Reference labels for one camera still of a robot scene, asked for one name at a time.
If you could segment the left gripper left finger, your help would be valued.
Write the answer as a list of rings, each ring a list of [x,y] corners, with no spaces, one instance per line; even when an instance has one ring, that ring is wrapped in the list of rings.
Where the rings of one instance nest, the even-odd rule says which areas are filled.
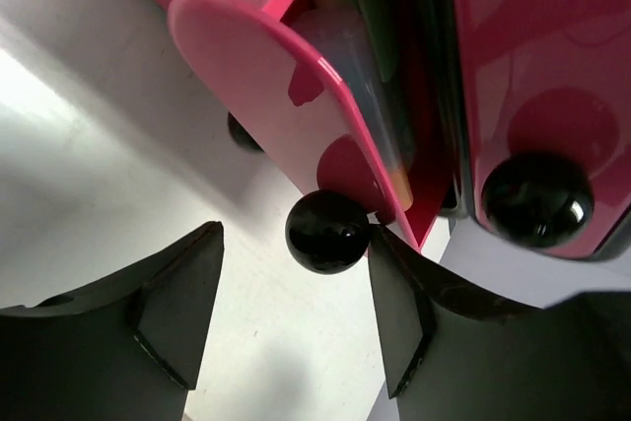
[[[208,222],[93,283],[1,312],[5,420],[178,420],[197,386],[224,256]]]

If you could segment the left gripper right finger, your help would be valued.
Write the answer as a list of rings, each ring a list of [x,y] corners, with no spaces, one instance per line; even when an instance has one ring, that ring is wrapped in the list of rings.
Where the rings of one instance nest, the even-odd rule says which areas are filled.
[[[368,264],[386,388],[403,420],[626,420],[630,296],[538,309],[371,229]]]

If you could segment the green capped highlighter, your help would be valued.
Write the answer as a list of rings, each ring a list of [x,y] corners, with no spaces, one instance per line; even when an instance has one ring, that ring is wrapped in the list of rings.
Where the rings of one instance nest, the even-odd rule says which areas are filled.
[[[383,83],[393,84],[405,59],[405,37],[399,28],[393,0],[357,0]]]

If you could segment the orange capped highlighter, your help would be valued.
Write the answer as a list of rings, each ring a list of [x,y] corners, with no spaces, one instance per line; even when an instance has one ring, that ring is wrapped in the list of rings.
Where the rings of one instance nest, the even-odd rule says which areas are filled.
[[[407,172],[416,153],[403,103],[402,87],[382,82],[357,0],[313,0],[294,29],[338,73],[351,91],[379,150],[398,202],[413,203]]]

